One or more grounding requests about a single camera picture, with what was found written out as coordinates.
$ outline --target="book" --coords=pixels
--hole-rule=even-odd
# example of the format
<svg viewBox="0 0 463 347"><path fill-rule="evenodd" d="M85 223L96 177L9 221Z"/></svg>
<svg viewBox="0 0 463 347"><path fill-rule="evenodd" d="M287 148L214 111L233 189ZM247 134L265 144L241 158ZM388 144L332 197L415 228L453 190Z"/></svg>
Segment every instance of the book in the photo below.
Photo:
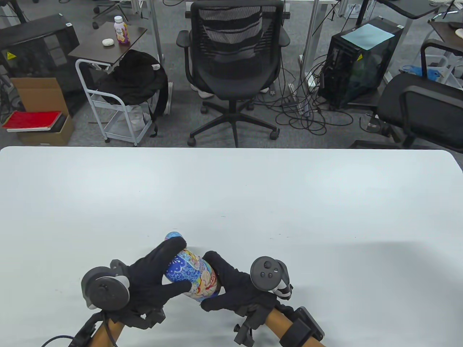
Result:
<svg viewBox="0 0 463 347"><path fill-rule="evenodd" d="M48 131L61 116L61 111L50 112L20 112L11 114L2 128L8 132Z"/></svg>

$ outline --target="chair armrest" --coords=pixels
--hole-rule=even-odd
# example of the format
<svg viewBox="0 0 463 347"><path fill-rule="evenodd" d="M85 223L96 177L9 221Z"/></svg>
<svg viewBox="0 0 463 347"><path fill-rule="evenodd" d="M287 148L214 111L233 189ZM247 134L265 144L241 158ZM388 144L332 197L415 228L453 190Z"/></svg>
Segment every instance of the chair armrest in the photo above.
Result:
<svg viewBox="0 0 463 347"><path fill-rule="evenodd" d="M426 48L434 47L440 50L453 53L456 56L463 56L463 47L458 47L447 42L439 41L436 39L429 39L423 42L421 46L421 70L423 72L423 78L428 78L428 69L426 64Z"/></svg>
<svg viewBox="0 0 463 347"><path fill-rule="evenodd" d="M441 94L441 93L438 93L438 92L435 92L435 91L432 91L426 88L422 88L419 86L409 86L405 88L399 95L400 112L402 113L403 121L404 121L403 129L408 131L409 133L411 132L410 119L408 115L407 100L405 99L406 95L409 93L418 94L428 99L437 100L442 103L452 105L452 106L458 107L463 110L463 100L452 98L451 96Z"/></svg>
<svg viewBox="0 0 463 347"><path fill-rule="evenodd" d="M278 39L278 45L280 47L286 47L291 43L291 40L289 39L288 34L286 31L283 29L283 27L280 28L280 37Z"/></svg>
<svg viewBox="0 0 463 347"><path fill-rule="evenodd" d="M178 33L177 41L175 42L177 46L182 48L190 47L190 36L188 30L182 30Z"/></svg>

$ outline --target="bottle label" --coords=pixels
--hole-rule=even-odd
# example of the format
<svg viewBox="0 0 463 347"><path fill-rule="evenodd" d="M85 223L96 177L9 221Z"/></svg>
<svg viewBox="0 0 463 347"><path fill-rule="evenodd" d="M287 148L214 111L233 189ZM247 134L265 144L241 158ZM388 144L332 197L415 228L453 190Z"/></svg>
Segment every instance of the bottle label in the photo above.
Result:
<svg viewBox="0 0 463 347"><path fill-rule="evenodd" d="M127 32L127 24L124 23L124 27L115 28L116 29L116 38L120 43L129 43L129 36Z"/></svg>

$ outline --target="desktop pc case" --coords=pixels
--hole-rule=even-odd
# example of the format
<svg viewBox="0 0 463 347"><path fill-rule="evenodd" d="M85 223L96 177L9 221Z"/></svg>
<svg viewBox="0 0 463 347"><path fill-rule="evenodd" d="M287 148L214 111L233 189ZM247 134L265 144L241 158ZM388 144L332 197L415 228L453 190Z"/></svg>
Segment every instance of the desktop pc case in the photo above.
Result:
<svg viewBox="0 0 463 347"><path fill-rule="evenodd" d="M9 77L55 77L71 115L87 101L68 53L79 45L74 27L55 14L0 30L0 64ZM94 82L88 67L82 72L88 87Z"/></svg>
<svg viewBox="0 0 463 347"><path fill-rule="evenodd" d="M325 98L333 108L346 107L357 97L379 87L403 32L403 26L381 17L361 26L366 24L393 36L369 50L343 38L353 29L332 37L326 63L322 68L318 95Z"/></svg>

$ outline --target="patterned bottle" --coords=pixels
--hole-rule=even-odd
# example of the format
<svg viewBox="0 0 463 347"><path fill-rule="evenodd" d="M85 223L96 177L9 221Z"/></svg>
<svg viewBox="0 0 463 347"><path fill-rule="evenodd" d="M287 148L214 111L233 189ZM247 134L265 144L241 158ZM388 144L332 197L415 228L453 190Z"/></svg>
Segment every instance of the patterned bottle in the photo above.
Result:
<svg viewBox="0 0 463 347"><path fill-rule="evenodd" d="M168 233L165 239L177 236L181 235L173 231ZM185 295L198 302L207 297L214 297L220 291L220 283L215 271L201 257L194 255L187 249L175 256L169 264L166 277L171 282L185 279L190 281L192 283L191 290Z"/></svg>

